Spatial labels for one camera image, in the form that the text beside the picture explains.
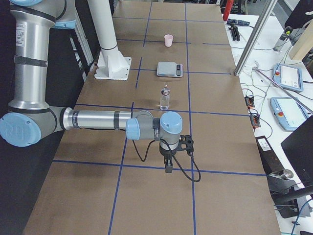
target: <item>black backdrop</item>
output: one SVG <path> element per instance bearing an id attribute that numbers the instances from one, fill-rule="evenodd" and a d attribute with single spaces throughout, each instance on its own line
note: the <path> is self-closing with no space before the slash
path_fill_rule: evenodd
<path id="1" fill-rule="evenodd" d="M 86 0 L 75 1 L 94 58 L 99 43 Z M 0 1 L 0 117 L 14 97 L 15 19 L 9 1 Z M 72 107 L 83 86 L 83 79 L 69 35 L 74 30 L 50 30 L 46 102 L 51 106 Z M 76 45 L 84 70 L 89 65 Z M 54 133 L 37 144 L 19 148 L 0 138 L 0 234 L 20 235 L 27 224 L 63 132 Z"/>

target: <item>transparent bottle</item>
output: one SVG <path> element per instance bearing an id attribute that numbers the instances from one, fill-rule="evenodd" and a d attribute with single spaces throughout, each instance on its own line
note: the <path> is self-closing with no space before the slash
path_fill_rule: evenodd
<path id="1" fill-rule="evenodd" d="M 170 105 L 170 89 L 168 89 L 167 85 L 161 90 L 161 97 L 160 97 L 160 109 L 161 110 L 168 110 Z"/>

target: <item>cup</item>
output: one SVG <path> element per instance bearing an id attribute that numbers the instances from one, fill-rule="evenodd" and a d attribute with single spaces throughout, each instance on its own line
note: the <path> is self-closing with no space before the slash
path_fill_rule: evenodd
<path id="1" fill-rule="evenodd" d="M 166 34 L 164 36 L 164 40 L 165 40 L 165 46 L 170 47 L 172 45 L 172 42 L 173 42 L 173 36 L 171 34 Z"/>

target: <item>digital scale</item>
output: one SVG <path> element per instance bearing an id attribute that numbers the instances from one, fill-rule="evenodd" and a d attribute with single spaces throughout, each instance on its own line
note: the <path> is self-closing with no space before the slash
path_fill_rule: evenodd
<path id="1" fill-rule="evenodd" d="M 281 87 L 295 91 L 303 91 L 302 72 L 299 68 L 276 64 L 273 70 L 273 80 Z"/>
<path id="2" fill-rule="evenodd" d="M 294 131 L 309 118 L 306 110 L 290 97 L 272 97 L 270 105 L 286 131 Z"/>
<path id="3" fill-rule="evenodd" d="M 160 77 L 183 77 L 183 66 L 175 62 L 159 62 L 156 74 Z"/>

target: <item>power drill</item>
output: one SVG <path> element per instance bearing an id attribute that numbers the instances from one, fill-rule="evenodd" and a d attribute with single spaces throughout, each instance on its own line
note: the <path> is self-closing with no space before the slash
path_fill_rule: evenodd
<path id="1" fill-rule="evenodd" d="M 248 21 L 228 19 L 227 24 L 230 25 L 231 23 L 238 25 L 238 26 L 249 26 L 250 25 L 250 22 L 248 22 Z"/>

